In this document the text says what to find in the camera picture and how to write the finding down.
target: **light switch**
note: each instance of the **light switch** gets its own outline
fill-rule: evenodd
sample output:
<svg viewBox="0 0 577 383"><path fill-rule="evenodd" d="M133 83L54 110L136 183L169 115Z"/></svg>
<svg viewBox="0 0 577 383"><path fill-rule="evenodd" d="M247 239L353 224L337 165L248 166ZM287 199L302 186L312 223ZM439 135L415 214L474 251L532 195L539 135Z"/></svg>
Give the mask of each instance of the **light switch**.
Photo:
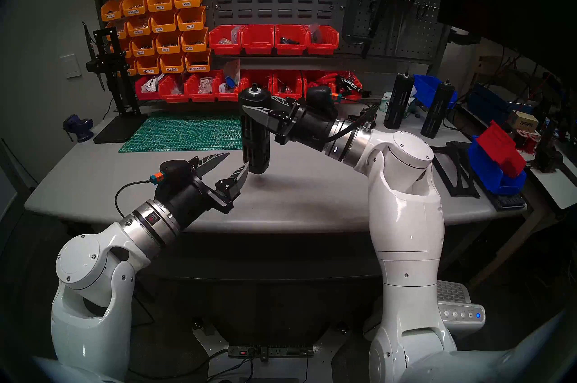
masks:
<svg viewBox="0 0 577 383"><path fill-rule="evenodd" d="M62 72L64 73L64 77L66 77L67 79L82 75L75 54L64 55L63 57L60 57L60 64L62 66Z"/></svg>

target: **green cutting mat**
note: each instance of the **green cutting mat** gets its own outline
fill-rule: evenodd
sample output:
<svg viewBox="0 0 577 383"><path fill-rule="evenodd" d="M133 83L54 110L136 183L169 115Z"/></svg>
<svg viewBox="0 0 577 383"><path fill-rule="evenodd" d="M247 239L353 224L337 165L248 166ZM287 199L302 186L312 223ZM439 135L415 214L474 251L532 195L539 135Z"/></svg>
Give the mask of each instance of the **green cutting mat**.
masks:
<svg viewBox="0 0 577 383"><path fill-rule="evenodd" d="M153 113L118 152L241 149L236 115Z"/></svg>

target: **black metal stand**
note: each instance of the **black metal stand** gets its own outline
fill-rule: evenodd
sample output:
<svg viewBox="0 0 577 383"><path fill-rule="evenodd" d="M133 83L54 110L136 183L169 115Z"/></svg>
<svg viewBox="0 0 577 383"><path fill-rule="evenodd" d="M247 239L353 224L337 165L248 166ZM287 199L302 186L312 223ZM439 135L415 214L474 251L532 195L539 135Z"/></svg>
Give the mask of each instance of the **black metal stand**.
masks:
<svg viewBox="0 0 577 383"><path fill-rule="evenodd" d="M104 47L106 36L110 36L114 52L108 53ZM91 61L86 63L88 72L94 72L100 79L100 74L106 76L108 90L112 93L114 103L118 109L118 116L94 138L96 144L126 142L138 130L148 115L142 114L138 108L138 102L128 77L128 64L125 60L125 52L120 47L116 28L104 28L94 31L94 43L98 48L98 55L94 54L92 41L87 31L87 42L91 55ZM131 111L126 111L120 94L117 73L120 73L126 100L131 106Z"/></svg>

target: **gray table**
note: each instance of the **gray table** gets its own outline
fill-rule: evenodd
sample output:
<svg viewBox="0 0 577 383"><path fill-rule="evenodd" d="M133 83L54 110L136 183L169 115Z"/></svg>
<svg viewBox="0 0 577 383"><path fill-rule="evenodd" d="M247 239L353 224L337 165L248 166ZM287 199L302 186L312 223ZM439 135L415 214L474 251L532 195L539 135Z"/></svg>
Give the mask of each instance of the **gray table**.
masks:
<svg viewBox="0 0 577 383"><path fill-rule="evenodd" d="M358 114L361 105L341 105L341 113ZM417 119L410 115L401 129L419 135L424 113ZM377 126L383 129L379 112ZM112 119L105 119L95 129L98 133ZM432 146L467 139L458 131L443 128ZM66 220L112 223L119 220L114 208L114 194L124 184L145 180L169 159L190 159L213 151L118 153L121 144L75 145L42 180L26 202L26 209ZM219 167L204 177L212 185L242 164L242 152L231 151ZM511 216L516 212L497 212L479 190L481 197L452 198L434 171L441 195L446 225L487 221ZM146 199L152 198L152 184L129 187L118 198L126 214ZM369 228L366 178L350 167L327 158L323 153L290 142L281 146L271 141L271 164L263 175L249 175L234 209L224 215L205 212L186 228L189 232L366 232Z"/></svg>

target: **floor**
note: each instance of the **floor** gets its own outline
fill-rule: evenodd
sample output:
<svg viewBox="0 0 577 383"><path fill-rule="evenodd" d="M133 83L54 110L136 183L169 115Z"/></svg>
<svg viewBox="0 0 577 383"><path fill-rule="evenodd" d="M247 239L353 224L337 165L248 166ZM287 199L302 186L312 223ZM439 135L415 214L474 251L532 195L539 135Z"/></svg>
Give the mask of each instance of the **floor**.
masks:
<svg viewBox="0 0 577 383"><path fill-rule="evenodd" d="M485 307L487 322L480 332L457 340L459 349L504 350L514 347L564 307L577 285L575 221L575 214L571 214L556 226L533 235L504 266L472 292L473 302ZM520 220L501 220L490 226L441 278L466 281L480 264L490 259L491 251L506 240L505 233L512 232L510 229L518 222ZM0 251L0 300L10 312L30 353L55 358L50 337L50 305L58 285L54 258L69 239L68 227L54 218L23 212L11 232L1 228L0 222L0 245L4 244L3 251ZM210 310L216 313L215 323L220 323L223 335L227 329L233 331L235 328L227 325L227 310L241 313L239 319L247 324L247 330L267 325L280 329L279 326L285 325L284 321L274 324L273 309L262 314L255 311L254 307L258 306L255 301L280 301L278 307L282 307L283 298L288 298L297 301L299 307L291 314L291 321L309 320L301 326L307 335L315 335L315 331L320 335L323 329L336 325L340 318L345 320L352 335L333 360L334 382L368 382L369 342L361 336L361 323L370 310L370 304L362 305L362 309L354 313L347 313L339 307L338 298L352 294L354 296L349 297L366 297L371 301L378 296L378 281L368 279L327 285L299 283L275 287L166 281L145 276L140 279L140 284L145 291L139 290L136 295L152 315L153 322L133 300L135 327L132 330L130 364L133 371L168 376L198 366L206 355L194 339L192 329L198 318ZM241 302L234 306L228 303L227 306L231 295ZM322 322L315 317L315 306L319 306L320 311L334 307L331 310L334 315ZM314 316L307 318L309 312ZM287 327L285 334L290 332L290 327ZM204 366L192 376L171 381L204 382L207 371L207 366ZM129 372L126 381L149 380Z"/></svg>

